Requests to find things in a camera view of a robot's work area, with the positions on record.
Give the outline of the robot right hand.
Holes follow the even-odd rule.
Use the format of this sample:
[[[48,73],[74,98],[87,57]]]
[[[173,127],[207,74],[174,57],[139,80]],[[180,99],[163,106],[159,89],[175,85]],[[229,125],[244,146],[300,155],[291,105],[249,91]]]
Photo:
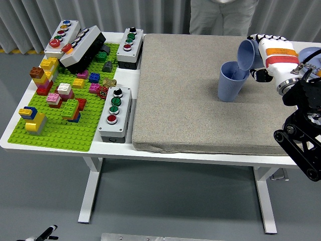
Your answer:
[[[257,42],[263,66],[274,78],[276,86],[298,77],[297,74],[292,74],[299,60],[291,41],[283,36],[267,34],[252,34],[247,39]]]

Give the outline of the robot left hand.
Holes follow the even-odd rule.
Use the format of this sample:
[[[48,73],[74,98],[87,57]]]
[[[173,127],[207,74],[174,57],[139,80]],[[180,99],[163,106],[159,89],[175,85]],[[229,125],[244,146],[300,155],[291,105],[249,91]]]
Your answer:
[[[25,240],[29,241],[45,241],[45,240],[58,240],[58,236],[52,235],[52,233],[58,228],[57,225],[49,226],[45,231],[43,231],[39,236],[32,236]]]

